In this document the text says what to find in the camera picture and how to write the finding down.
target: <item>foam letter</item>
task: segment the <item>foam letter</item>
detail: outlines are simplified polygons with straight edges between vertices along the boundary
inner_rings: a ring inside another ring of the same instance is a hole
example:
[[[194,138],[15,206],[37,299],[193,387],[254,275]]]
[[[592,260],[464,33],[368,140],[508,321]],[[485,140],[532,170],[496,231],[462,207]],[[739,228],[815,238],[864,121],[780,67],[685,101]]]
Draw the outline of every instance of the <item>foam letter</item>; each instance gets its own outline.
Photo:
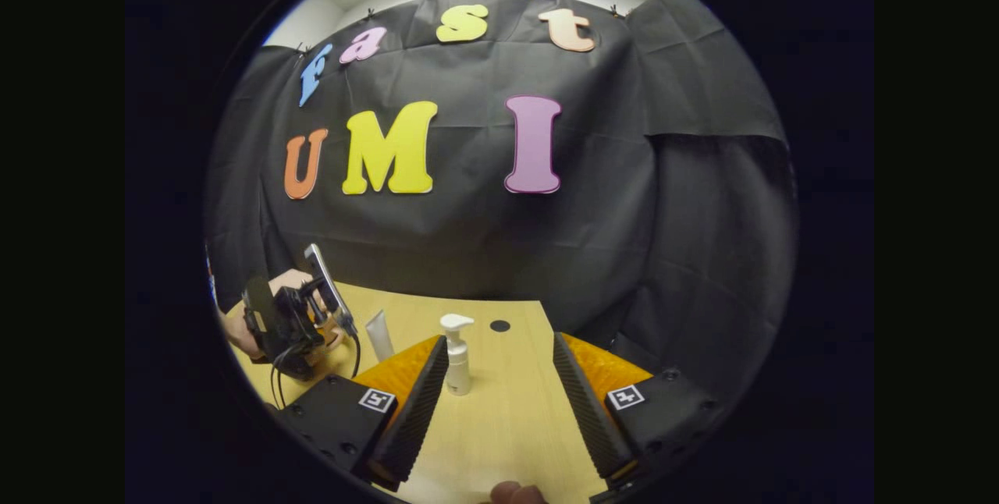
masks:
[[[354,36],[354,44],[343,50],[340,56],[340,63],[350,63],[355,59],[361,61],[368,59],[378,51],[378,44],[382,41],[382,36],[388,32],[385,28],[371,28]]]
[[[361,166],[368,170],[375,192],[382,190],[393,159],[396,169],[389,178],[389,190],[396,194],[423,194],[434,187],[427,174],[427,132],[436,115],[434,102],[411,102],[403,106],[393,121],[389,134],[382,136],[382,127],[375,113],[368,110],[347,120],[350,130],[350,152],[347,153],[347,179],[344,194],[363,194],[368,181],[361,175]]]
[[[570,51],[589,51],[596,44],[591,38],[580,38],[577,28],[589,27],[589,19],[574,16],[571,9],[549,10],[538,15],[541,20],[549,21],[549,37],[559,48]]]
[[[311,193],[315,187],[315,176],[318,174],[318,153],[322,141],[329,135],[327,130],[316,130],[309,134],[309,169],[306,170],[306,179],[299,180],[299,153],[302,145],[306,142],[304,137],[293,137],[288,142],[288,155],[285,157],[285,194],[293,201],[300,201]]]
[[[442,42],[473,41],[485,34],[489,25],[482,18],[489,14],[489,9],[481,4],[460,4],[450,7],[440,16],[438,39]]]
[[[325,54],[329,53],[329,50],[332,50],[332,43],[322,46],[322,51],[302,69],[302,99],[299,100],[299,108],[309,100],[311,93],[318,87],[315,77],[322,73],[322,68],[325,67]]]
[[[503,185],[510,192],[550,194],[559,189],[552,172],[552,124],[561,106],[543,96],[510,96],[507,109],[514,113],[514,172]]]

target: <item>letter m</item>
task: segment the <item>letter m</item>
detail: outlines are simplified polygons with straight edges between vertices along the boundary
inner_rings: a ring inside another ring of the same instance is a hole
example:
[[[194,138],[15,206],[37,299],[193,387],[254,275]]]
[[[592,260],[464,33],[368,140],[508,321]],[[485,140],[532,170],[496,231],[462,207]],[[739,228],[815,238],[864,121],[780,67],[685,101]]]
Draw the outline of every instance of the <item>letter m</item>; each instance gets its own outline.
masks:
[[[347,120],[350,153],[347,156],[347,179],[344,194],[363,194],[368,181],[361,166],[368,170],[375,192],[382,190],[392,161],[396,162],[389,190],[396,194],[423,194],[431,191],[434,179],[427,174],[427,131],[436,115],[434,102],[413,102],[403,106],[388,135],[382,135],[375,113],[361,112]]]

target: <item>hand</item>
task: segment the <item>hand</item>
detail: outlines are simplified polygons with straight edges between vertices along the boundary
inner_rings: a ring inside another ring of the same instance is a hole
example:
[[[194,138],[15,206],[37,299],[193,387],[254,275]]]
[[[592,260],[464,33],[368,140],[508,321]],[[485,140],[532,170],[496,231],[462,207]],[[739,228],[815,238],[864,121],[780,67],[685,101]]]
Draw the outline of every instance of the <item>hand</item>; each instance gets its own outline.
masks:
[[[545,504],[545,497],[538,487],[521,487],[521,483],[516,481],[504,481],[492,487],[489,500],[492,504]]]
[[[236,347],[245,352],[250,359],[256,360],[264,355],[264,351],[257,345],[243,315],[234,317],[222,317],[222,328],[226,331],[226,338]]]

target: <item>soap pump bottle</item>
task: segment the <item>soap pump bottle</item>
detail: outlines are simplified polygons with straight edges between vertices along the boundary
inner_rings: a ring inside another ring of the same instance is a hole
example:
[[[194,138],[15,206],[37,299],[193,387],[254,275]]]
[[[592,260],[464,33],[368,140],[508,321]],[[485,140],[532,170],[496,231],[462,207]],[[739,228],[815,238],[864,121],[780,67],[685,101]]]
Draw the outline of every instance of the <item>soap pump bottle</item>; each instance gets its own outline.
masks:
[[[453,395],[463,395],[471,389],[471,377],[468,375],[468,344],[461,340],[461,329],[474,323],[471,317],[447,313],[440,317],[440,326],[447,336],[447,376],[445,383],[447,392]]]

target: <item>wooden table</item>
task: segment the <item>wooden table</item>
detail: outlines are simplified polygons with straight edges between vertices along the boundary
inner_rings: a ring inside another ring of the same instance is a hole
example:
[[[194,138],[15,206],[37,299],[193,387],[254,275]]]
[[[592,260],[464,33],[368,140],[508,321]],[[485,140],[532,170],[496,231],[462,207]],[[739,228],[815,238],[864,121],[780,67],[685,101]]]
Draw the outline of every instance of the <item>wooden table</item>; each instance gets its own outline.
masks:
[[[308,274],[298,270],[271,281],[299,286]],[[538,485],[549,504],[585,503],[606,490],[584,442],[559,375],[552,365],[553,331],[538,301],[470,301],[403,295],[337,283],[361,341],[361,371],[378,363],[364,324],[385,310],[389,336],[397,352],[442,334],[439,319],[459,313],[475,319],[461,331],[468,342],[471,392],[454,396],[444,389],[427,430],[410,480],[397,497],[414,504],[479,504],[501,481]],[[243,314],[243,304],[227,318]],[[510,330],[496,332],[489,323],[503,319]],[[233,348],[257,394],[271,398],[270,365],[250,362]],[[354,345],[350,340],[317,366],[315,379],[283,378],[285,401],[293,400],[329,372],[350,377]]]

